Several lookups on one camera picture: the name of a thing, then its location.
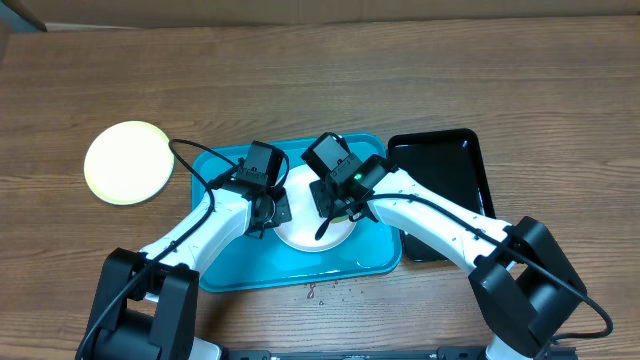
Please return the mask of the pink plate with sauce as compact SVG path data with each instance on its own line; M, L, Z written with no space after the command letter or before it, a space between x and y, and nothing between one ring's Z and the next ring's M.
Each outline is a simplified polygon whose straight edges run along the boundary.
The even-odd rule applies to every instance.
M314 204L309 184L319 177L306 165L290 170L284 189L288 197L292 220L275 229L287 245L305 252L322 252L341 244L353 232L353 222L330 223L320 240L315 234L325 218L321 218Z

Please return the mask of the yellow-green plate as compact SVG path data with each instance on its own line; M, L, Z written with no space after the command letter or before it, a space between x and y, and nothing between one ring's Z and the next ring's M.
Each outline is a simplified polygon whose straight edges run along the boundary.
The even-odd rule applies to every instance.
M89 146L84 178L100 200L118 206L145 202L159 193L174 170L168 136L143 121L117 123Z

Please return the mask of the green yellow scrub sponge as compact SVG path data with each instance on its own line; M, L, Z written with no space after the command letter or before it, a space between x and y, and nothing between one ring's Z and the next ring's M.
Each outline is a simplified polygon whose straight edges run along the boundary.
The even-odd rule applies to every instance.
M353 216L349 215L349 214L346 214L346 215L343 215L343 216L337 216L337 217L333 218L330 221L330 223L336 224L336 223L341 223L341 222L345 222L345 221L353 222Z

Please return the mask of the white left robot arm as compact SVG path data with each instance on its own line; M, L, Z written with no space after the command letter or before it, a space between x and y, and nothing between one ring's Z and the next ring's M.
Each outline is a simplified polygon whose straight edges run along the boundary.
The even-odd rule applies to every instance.
M290 221L289 157L255 141L246 158L203 180L200 204L138 252L117 248L102 266L79 359L220 359L195 335L201 275L235 239Z

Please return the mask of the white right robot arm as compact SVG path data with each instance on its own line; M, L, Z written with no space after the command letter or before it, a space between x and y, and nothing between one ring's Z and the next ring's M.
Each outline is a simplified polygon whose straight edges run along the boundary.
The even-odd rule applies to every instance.
M346 141L319 137L301 156L334 210L326 221L362 217L406 232L468 277L494 334L488 359L534 359L545 353L578 307L586 287L549 229L474 213L426 189L389 159L361 160Z

